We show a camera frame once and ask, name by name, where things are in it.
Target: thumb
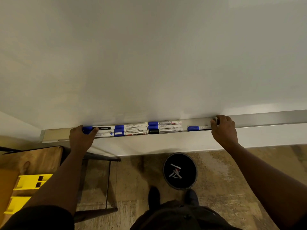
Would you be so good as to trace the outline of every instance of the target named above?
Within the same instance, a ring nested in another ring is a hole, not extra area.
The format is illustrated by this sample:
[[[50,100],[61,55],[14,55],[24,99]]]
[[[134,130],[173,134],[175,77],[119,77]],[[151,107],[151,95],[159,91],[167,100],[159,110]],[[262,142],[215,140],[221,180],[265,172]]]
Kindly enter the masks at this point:
[[[212,131],[216,131],[216,130],[217,130],[216,121],[215,121],[214,119],[212,119],[212,120],[210,121],[210,123],[211,123],[211,130],[212,130]]]
[[[94,128],[89,135],[90,136],[95,136],[97,134],[98,130],[99,130],[99,128],[97,128],[97,127]]]

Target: forearm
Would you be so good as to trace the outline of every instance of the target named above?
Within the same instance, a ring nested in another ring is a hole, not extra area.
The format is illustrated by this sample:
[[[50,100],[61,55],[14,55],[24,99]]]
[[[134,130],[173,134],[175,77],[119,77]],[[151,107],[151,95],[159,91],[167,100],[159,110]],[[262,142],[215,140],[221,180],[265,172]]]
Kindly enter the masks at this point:
[[[23,208],[37,205],[56,205],[74,215],[84,154],[84,151],[71,151],[56,173]]]
[[[252,191],[279,228],[291,227],[307,212],[307,187],[254,156],[238,143],[224,145]]]

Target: person's right arm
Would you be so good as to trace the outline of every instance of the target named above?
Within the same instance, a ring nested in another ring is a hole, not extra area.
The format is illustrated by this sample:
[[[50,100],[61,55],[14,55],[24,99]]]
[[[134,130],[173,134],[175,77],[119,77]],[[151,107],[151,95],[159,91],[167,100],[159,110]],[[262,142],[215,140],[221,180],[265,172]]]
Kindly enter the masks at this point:
[[[218,115],[211,121],[214,139],[232,156],[267,213],[280,229],[296,224],[307,213],[307,186],[254,156],[238,143],[235,122]]]

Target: black sleeve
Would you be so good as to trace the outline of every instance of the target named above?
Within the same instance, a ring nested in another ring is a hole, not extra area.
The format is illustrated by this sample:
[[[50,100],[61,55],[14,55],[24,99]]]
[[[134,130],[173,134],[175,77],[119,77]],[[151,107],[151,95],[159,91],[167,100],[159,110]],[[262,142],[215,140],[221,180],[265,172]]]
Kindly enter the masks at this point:
[[[307,229],[307,213],[291,228],[291,230]]]
[[[1,230],[67,229],[75,228],[71,213],[58,206],[33,206],[16,212]]]

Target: black marker cap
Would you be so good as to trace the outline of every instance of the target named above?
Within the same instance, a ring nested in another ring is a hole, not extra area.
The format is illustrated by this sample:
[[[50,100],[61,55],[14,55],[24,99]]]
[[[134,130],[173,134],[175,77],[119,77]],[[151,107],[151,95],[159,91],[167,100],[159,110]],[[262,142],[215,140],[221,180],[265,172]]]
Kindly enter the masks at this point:
[[[159,134],[159,129],[149,130],[149,134]]]

